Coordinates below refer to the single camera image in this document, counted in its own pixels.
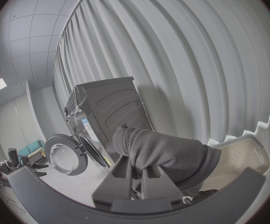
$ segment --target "gray floor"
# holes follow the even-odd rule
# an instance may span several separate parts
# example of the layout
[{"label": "gray floor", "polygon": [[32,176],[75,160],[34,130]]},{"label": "gray floor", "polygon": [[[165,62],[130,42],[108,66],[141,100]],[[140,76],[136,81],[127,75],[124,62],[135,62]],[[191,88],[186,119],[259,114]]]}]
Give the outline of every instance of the gray floor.
[{"label": "gray floor", "polygon": [[39,170],[46,172],[47,175],[41,179],[56,191],[63,195],[80,202],[82,204],[94,207],[91,194],[103,181],[106,173],[100,170],[91,159],[88,159],[87,169],[77,176],[67,176],[55,171],[51,165],[48,168]]}]

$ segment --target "laundry basket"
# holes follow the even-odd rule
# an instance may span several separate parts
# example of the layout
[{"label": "laundry basket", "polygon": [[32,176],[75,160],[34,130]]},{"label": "laundry basket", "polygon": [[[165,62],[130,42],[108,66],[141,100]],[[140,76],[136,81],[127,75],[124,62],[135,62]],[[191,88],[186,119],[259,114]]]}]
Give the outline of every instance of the laundry basket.
[{"label": "laundry basket", "polygon": [[201,191],[225,187],[247,167],[264,174],[270,166],[264,146],[252,134],[213,145],[212,148],[218,148],[222,153],[217,167],[204,181]]}]

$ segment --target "robotic equipment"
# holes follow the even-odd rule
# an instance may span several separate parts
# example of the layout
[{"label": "robotic equipment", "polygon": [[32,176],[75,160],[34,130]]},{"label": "robotic equipment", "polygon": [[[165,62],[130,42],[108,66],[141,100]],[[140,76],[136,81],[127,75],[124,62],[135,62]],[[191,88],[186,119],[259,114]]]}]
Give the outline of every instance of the robotic equipment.
[{"label": "robotic equipment", "polygon": [[[11,188],[12,186],[7,178],[7,175],[9,175],[11,172],[16,171],[17,169],[19,169],[24,165],[35,170],[48,167],[48,165],[45,164],[36,164],[36,163],[31,164],[28,156],[22,156],[21,157],[22,163],[21,163],[18,158],[17,149],[15,148],[9,148],[7,152],[10,160],[0,161],[0,185]],[[45,172],[37,172],[37,171],[35,171],[34,173],[39,177],[47,174]]]}]

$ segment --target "washer door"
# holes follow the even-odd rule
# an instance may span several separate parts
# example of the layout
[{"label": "washer door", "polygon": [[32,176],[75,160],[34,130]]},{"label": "washer door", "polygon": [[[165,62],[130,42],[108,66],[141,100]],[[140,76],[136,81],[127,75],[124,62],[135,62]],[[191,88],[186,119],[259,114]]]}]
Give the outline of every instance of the washer door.
[{"label": "washer door", "polygon": [[47,160],[59,173],[74,176],[87,168],[86,150],[77,140],[65,134],[51,135],[46,140],[45,152]]}]

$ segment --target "front-loading washer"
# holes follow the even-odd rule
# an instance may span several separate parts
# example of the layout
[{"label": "front-loading washer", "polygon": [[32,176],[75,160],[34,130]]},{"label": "front-loading washer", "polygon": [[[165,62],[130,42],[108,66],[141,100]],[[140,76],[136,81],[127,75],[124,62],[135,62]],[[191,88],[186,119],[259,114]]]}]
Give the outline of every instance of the front-loading washer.
[{"label": "front-loading washer", "polygon": [[74,87],[65,107],[66,123],[72,134],[51,135],[45,143],[47,160],[66,175],[85,171],[88,157],[107,172],[118,155],[106,151],[117,127],[151,129],[133,77],[114,78]]}]

